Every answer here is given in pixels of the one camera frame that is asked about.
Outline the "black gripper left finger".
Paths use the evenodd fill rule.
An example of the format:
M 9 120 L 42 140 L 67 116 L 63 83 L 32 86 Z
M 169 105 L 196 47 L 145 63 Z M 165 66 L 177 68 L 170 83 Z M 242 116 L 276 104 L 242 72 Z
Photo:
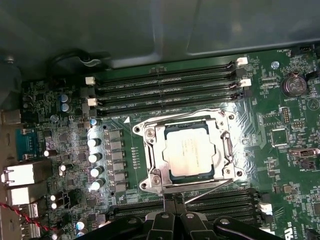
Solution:
M 145 219 L 131 215 L 118 218 L 84 234 L 81 240 L 172 240 L 176 220 L 176 195 L 166 194 L 164 211 L 150 212 Z

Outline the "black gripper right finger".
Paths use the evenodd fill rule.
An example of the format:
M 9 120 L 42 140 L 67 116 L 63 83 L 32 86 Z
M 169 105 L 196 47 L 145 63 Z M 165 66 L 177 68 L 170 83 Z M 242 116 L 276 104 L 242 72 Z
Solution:
M 175 195 L 175 212 L 189 240 L 275 240 L 276 235 L 230 216 L 218 217 L 214 223 L 197 212 L 187 211 L 181 194 Z

